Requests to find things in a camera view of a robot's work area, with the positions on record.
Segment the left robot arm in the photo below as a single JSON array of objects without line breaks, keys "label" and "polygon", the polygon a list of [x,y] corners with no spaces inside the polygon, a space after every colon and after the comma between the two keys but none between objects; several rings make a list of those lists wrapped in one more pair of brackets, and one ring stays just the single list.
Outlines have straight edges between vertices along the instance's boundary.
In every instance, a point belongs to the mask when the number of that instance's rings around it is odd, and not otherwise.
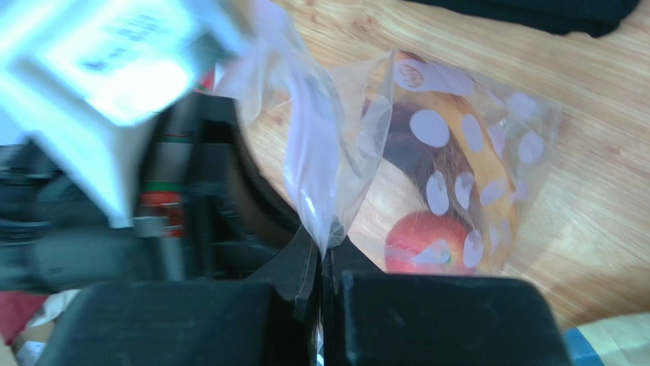
[{"label": "left robot arm", "polygon": [[291,241],[298,215],[254,163],[232,99],[192,93],[153,126],[122,229],[34,141],[1,148],[2,290],[241,279]]}]

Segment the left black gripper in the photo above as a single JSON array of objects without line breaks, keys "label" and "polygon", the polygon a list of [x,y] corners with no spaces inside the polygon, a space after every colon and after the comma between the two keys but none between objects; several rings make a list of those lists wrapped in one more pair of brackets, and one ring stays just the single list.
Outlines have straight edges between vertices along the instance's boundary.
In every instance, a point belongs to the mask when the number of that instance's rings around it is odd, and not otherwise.
[{"label": "left black gripper", "polygon": [[231,98],[194,91],[162,112],[139,180],[137,233],[164,279],[245,278],[300,226],[255,164]]}]

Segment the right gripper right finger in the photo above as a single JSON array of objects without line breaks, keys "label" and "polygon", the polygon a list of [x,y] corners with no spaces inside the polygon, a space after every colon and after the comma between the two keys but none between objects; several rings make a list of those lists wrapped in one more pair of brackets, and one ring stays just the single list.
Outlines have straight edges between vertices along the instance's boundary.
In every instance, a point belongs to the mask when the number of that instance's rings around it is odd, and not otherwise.
[{"label": "right gripper right finger", "polygon": [[545,298],[512,278],[386,274],[351,242],[323,264],[327,365],[568,365]]}]

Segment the clear zip top bag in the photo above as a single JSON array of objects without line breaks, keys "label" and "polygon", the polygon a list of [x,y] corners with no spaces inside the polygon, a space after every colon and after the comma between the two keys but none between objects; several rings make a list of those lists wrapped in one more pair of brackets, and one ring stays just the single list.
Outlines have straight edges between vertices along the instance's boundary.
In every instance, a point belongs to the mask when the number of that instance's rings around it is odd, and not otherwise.
[{"label": "clear zip top bag", "polygon": [[388,272],[499,273],[560,107],[403,50],[324,69],[281,7],[238,7],[254,43],[214,92],[238,102],[245,148],[322,252],[348,237]]}]

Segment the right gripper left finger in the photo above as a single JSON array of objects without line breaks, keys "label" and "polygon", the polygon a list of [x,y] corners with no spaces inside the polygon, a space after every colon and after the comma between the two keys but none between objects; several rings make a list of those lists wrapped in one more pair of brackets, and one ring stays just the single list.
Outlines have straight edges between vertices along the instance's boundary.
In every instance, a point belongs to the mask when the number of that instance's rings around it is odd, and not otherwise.
[{"label": "right gripper left finger", "polygon": [[305,230],[241,281],[105,282],[62,315],[40,365],[312,365],[320,253]]}]

